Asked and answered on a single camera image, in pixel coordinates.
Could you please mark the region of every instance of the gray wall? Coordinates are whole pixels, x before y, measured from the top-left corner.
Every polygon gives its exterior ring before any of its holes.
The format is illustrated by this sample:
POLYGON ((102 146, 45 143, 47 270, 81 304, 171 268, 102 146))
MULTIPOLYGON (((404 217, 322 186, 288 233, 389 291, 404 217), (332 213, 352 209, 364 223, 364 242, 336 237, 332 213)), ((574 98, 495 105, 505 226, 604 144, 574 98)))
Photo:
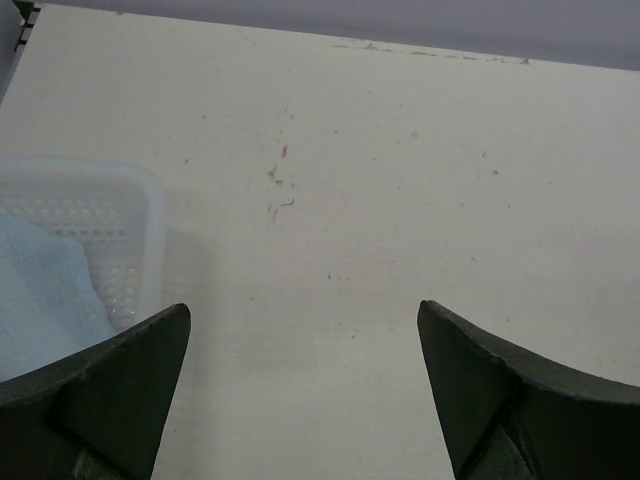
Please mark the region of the gray wall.
POLYGON ((53 0, 640 70, 640 0, 53 0))

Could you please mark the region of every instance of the white plastic basket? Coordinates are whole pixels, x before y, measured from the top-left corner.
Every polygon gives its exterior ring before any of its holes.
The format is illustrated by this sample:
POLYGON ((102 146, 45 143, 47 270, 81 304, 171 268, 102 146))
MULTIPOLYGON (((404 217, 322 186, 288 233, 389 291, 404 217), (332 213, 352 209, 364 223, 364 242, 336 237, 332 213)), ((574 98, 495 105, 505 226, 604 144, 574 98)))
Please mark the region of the white plastic basket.
POLYGON ((158 312, 166 207, 149 172, 118 162, 0 155, 0 213, 78 240, 118 331, 158 312))

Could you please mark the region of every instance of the stain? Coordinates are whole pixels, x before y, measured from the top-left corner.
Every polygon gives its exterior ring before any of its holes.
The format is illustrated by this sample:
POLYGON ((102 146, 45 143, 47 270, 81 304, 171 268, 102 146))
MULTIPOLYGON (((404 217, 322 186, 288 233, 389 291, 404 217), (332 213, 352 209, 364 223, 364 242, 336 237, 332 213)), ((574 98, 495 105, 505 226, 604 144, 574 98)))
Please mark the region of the stain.
POLYGON ((437 57, 438 55, 435 53, 428 53, 428 52, 409 52, 410 55, 423 55, 425 57, 437 57))

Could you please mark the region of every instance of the white table surface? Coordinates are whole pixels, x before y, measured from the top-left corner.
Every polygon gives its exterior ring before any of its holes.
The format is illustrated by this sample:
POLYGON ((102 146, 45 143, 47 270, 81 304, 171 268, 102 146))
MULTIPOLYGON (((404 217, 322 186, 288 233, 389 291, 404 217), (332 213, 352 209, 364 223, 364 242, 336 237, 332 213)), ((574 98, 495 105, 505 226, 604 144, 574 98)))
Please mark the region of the white table surface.
POLYGON ((168 190, 193 333, 154 478, 451 479, 425 298, 640 385, 640 76, 521 61, 44 9, 0 151, 168 190))

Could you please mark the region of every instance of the blue cloth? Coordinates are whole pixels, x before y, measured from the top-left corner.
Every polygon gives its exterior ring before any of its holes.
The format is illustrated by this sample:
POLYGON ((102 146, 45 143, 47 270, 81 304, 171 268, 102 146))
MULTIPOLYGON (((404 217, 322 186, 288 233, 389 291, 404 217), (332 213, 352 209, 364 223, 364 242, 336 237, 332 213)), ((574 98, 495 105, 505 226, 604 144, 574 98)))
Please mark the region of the blue cloth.
POLYGON ((115 334, 82 245, 0 215, 0 381, 115 334))

